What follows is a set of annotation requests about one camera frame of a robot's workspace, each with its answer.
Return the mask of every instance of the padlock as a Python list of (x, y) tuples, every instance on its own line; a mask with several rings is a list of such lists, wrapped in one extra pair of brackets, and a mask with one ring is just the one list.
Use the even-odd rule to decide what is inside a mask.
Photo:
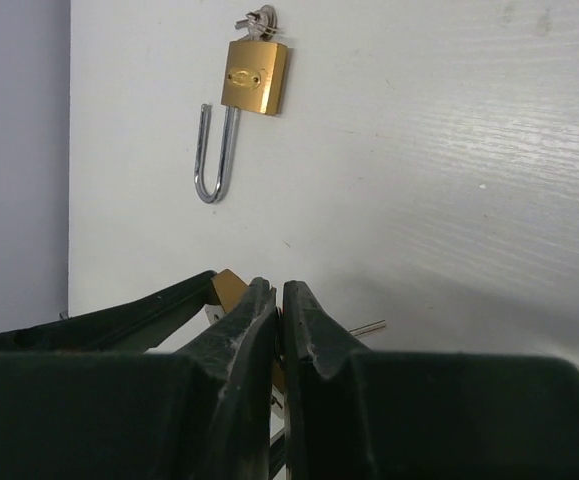
[(231, 42), (221, 103), (264, 115), (277, 114), (286, 62), (287, 47), (281, 43)]

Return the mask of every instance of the u-shaped metal shackle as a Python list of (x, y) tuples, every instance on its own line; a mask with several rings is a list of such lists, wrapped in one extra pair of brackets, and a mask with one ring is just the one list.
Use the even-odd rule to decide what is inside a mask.
[(238, 117), (238, 108), (227, 107), (225, 110), (225, 122), (222, 126), (222, 144), (220, 145), (220, 160), (218, 161), (218, 176), (212, 193), (207, 191), (205, 185), (205, 160), (207, 154), (207, 138), (209, 137), (209, 124), (211, 123), (211, 105), (203, 104), (200, 107), (200, 125), (198, 127), (198, 146), (196, 148), (196, 164), (193, 180), (196, 184), (196, 192), (205, 203), (216, 203), (227, 192), (229, 186), (229, 174), (233, 162), (233, 139)]

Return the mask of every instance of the gold padlock body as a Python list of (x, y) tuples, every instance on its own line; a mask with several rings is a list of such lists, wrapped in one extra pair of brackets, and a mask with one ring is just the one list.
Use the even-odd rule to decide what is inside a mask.
[(231, 42), (222, 104), (275, 115), (280, 106), (286, 62), (287, 47), (280, 43)]

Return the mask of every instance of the open padlock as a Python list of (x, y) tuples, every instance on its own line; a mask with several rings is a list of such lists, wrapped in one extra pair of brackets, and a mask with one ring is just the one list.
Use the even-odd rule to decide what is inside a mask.
[(248, 13), (245, 20), (236, 23), (236, 29), (245, 27), (249, 31), (248, 35), (229, 44), (221, 102), (227, 110), (218, 177), (213, 193), (207, 191), (204, 182), (211, 106), (203, 104), (200, 110), (194, 182), (198, 196), (205, 203), (218, 202), (226, 193), (238, 111), (275, 115), (279, 110), (287, 47), (269, 41), (278, 31), (274, 9), (265, 5), (260, 10)]

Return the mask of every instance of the white table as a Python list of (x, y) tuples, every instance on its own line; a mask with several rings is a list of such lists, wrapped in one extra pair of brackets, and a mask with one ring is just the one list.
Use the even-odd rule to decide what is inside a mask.
[(579, 1), (291, 0), (278, 117), (192, 181), (243, 0), (72, 1), (70, 314), (206, 269), (308, 282), (373, 347), (579, 366)]

